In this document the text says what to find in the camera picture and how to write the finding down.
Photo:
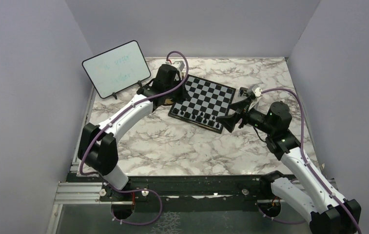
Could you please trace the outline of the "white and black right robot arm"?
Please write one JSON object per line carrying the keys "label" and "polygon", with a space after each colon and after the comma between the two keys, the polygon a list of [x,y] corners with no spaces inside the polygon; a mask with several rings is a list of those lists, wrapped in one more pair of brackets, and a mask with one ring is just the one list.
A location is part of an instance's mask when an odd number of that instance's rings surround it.
{"label": "white and black right robot arm", "polygon": [[358,226],[361,206],[345,198],[315,167],[302,149],[302,144],[289,130],[292,116],[288,105],[279,101],[271,104],[266,114],[250,108],[249,100],[230,105],[234,113],[217,117],[217,122],[232,132],[250,125],[266,133],[268,150],[276,156],[300,182],[298,189],[281,172],[261,177],[259,193],[264,198],[277,196],[294,208],[308,223],[313,234],[361,233]]}

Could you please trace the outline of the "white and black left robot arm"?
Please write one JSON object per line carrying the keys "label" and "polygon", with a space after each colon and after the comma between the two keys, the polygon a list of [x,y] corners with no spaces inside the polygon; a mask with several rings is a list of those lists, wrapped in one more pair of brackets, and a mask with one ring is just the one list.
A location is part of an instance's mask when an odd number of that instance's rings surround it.
{"label": "white and black left robot arm", "polygon": [[82,175],[86,175],[82,169],[87,165],[113,186],[112,193],[117,199],[125,200],[130,196],[129,178],[118,166],[117,145],[137,122],[158,107],[189,98],[182,73],[184,67],[184,61],[165,61],[156,77],[141,86],[132,100],[112,117],[83,127],[78,148]]}

